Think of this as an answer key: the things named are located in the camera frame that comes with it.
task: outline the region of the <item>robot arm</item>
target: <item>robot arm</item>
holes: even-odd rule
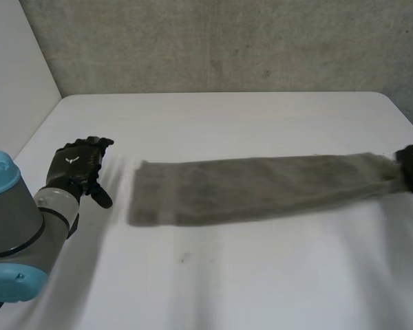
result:
[[[18,167],[0,152],[0,302],[39,294],[65,240],[78,227],[83,195],[103,208],[112,206],[97,182],[105,149],[112,144],[97,137],[66,144],[55,153],[46,186],[34,198]]]

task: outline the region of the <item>gray concrete wall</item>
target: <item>gray concrete wall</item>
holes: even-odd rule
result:
[[[413,122],[413,0],[21,0],[63,96],[378,91]]]

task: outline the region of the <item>white table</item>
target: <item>white table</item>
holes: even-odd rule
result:
[[[378,93],[71,96],[20,152],[32,193],[54,151],[98,135],[115,145],[82,199],[78,232],[43,294],[0,311],[0,330],[413,329],[413,196],[206,228],[128,224],[141,161],[391,155],[413,126]]]

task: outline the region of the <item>white logo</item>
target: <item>white logo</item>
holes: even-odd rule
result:
[[[76,160],[79,160],[79,158],[80,158],[80,156],[78,156],[78,157],[75,158],[75,159],[68,159],[68,158],[66,158],[66,162],[68,162],[69,164],[71,164],[71,163],[75,162]]]

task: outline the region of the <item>gray towel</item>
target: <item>gray towel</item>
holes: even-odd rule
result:
[[[405,190],[399,165],[371,153],[143,162],[136,172],[130,224],[258,221]]]

